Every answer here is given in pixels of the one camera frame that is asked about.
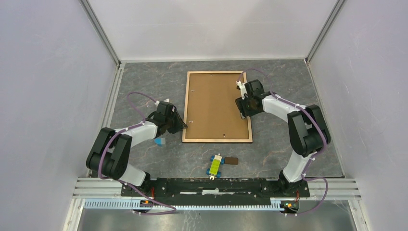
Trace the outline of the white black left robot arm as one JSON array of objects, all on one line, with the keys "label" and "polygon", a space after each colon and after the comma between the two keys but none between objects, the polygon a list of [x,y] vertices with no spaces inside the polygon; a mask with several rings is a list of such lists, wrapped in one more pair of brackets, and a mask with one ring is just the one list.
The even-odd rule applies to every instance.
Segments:
[{"label": "white black left robot arm", "polygon": [[131,148],[166,132],[175,134],[186,129],[176,106],[160,101],[157,109],[141,122],[119,129],[102,128],[86,159],[86,167],[101,179],[113,179],[132,184],[139,196],[151,191],[150,175],[129,163]]}]

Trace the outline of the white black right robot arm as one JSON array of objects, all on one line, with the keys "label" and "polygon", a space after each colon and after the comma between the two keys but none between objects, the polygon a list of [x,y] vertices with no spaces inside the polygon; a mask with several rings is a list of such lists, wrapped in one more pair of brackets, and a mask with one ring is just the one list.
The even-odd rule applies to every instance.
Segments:
[{"label": "white black right robot arm", "polygon": [[293,103],[274,92],[266,92],[259,80],[236,81],[241,96],[235,100],[241,118],[265,112],[282,119],[288,125],[292,154],[278,180],[278,191],[291,196],[304,180],[305,170],[315,156],[323,152],[331,141],[319,106]]}]

